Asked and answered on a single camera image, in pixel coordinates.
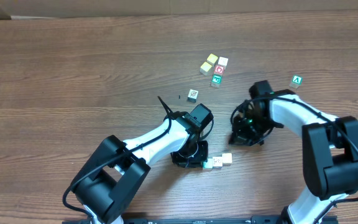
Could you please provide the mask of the red M block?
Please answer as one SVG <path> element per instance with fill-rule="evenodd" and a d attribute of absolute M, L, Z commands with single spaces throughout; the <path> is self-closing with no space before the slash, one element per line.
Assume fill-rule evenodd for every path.
<path fill-rule="evenodd" d="M 207 160 L 203 162 L 203 169 L 210 170 L 212 168 L 213 168 L 213 159 L 207 158 Z"/>

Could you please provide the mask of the white block blue H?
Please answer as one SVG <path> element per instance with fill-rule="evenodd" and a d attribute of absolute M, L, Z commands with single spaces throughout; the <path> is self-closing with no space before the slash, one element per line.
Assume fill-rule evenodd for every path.
<path fill-rule="evenodd" d="M 212 157 L 213 169 L 221 169 L 223 167 L 223 158 L 221 156 Z"/>

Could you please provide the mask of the yellow plain wooden block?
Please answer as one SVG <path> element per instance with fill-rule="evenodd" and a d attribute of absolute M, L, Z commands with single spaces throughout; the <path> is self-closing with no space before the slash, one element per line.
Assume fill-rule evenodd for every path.
<path fill-rule="evenodd" d="M 229 166 L 232 164 L 232 154 L 231 153 L 223 153 L 222 154 L 222 162 L 224 166 Z"/>

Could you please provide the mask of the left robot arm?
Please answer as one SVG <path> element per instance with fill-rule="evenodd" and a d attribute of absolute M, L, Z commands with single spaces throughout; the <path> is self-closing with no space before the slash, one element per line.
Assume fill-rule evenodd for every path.
<path fill-rule="evenodd" d="M 199 104 L 193 111 L 173 112 L 154 130 L 122 141 L 105 138 L 72 180 L 73 192 L 83 205 L 84 223 L 122 223 L 129 206 L 151 166 L 166 155 L 182 168 L 200 168 L 208 160 L 208 142 L 202 133 L 213 124 L 213 114 Z"/>

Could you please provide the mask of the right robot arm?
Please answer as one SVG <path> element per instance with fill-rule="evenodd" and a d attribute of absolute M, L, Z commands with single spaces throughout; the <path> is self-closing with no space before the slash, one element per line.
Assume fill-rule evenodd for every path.
<path fill-rule="evenodd" d="M 262 145 L 275 128 L 288 128 L 302 140 L 306 187 L 286 206 L 277 223 L 324 223 L 340 203 L 358 202 L 358 120 L 337 117 L 305 103 L 289 89 L 273 91 L 254 83 L 250 99 L 231 114 L 232 145 Z"/>

